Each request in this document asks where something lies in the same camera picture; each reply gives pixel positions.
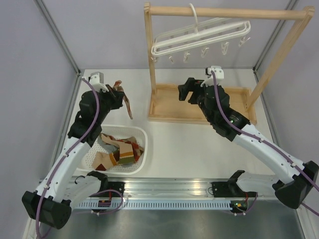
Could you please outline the grey sock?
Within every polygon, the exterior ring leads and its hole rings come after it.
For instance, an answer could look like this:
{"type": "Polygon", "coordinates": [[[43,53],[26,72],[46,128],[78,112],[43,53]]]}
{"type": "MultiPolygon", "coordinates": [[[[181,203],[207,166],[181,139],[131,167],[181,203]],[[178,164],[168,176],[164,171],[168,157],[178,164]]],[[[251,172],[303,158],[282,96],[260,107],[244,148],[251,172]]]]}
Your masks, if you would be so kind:
{"type": "Polygon", "coordinates": [[[118,150],[116,146],[111,144],[106,144],[101,138],[98,138],[97,142],[108,153],[113,153],[118,150]]]}

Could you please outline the beige sock olive toe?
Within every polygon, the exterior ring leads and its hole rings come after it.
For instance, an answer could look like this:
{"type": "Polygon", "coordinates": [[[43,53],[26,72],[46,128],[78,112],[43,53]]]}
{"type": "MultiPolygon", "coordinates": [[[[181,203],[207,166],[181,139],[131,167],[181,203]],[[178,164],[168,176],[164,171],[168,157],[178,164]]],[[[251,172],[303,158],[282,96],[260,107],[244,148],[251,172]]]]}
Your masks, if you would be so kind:
{"type": "Polygon", "coordinates": [[[115,139],[113,136],[104,133],[100,134],[100,138],[105,144],[113,145],[117,148],[117,151],[113,153],[113,157],[118,165],[135,163],[134,150],[130,138],[115,139]]]}
{"type": "Polygon", "coordinates": [[[117,165],[114,155],[104,152],[97,152],[92,163],[92,167],[97,171],[106,171],[117,165]]]}

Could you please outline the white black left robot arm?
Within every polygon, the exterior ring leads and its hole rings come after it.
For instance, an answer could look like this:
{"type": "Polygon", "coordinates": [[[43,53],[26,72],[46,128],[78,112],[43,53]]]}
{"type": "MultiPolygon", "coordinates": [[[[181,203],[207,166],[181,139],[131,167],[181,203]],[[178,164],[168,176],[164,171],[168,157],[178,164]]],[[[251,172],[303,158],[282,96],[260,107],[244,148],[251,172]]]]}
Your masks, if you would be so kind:
{"type": "Polygon", "coordinates": [[[40,185],[33,192],[23,194],[22,203],[27,214],[37,222],[61,229],[79,203],[89,196],[103,197],[109,192],[108,177],[97,171],[89,172],[82,181],[68,188],[79,162],[102,132],[105,117],[123,105],[125,93],[109,85],[106,87],[106,91],[83,93],[65,148],[40,185]]]}

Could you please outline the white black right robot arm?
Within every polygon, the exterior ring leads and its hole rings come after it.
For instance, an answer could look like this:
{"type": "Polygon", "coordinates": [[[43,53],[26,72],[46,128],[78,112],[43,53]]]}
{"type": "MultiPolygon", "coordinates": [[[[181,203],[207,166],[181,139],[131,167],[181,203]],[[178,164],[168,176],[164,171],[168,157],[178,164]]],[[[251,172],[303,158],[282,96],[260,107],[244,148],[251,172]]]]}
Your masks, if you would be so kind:
{"type": "Polygon", "coordinates": [[[297,209],[312,188],[318,188],[319,166],[303,162],[266,139],[250,121],[230,106],[230,97],[220,86],[205,86],[202,80],[188,78],[178,86],[179,100],[198,105],[206,120],[222,137],[249,151],[269,167],[273,175],[250,174],[238,170],[228,180],[228,192],[274,195],[285,206],[297,209]]]}

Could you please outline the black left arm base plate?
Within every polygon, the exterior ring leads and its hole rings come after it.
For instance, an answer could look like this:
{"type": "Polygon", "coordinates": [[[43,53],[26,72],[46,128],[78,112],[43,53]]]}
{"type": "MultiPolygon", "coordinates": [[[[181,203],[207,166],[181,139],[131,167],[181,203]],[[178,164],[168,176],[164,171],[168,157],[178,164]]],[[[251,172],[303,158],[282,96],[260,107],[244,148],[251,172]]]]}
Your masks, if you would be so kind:
{"type": "MultiPolygon", "coordinates": [[[[125,190],[125,182],[121,182],[121,181],[109,182],[107,190],[116,190],[121,195],[123,195],[125,190]]],[[[116,192],[110,191],[110,192],[104,192],[103,194],[100,194],[99,197],[112,199],[112,198],[119,198],[120,196],[116,192]]]]}

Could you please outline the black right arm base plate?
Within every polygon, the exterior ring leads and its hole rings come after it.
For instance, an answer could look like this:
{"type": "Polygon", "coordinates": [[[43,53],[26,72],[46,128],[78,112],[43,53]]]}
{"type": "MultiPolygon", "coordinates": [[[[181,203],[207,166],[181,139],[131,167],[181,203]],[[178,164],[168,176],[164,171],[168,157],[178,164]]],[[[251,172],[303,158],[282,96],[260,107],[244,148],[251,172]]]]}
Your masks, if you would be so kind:
{"type": "Polygon", "coordinates": [[[231,198],[233,194],[227,182],[217,181],[211,183],[212,195],[216,198],[231,198]]]}

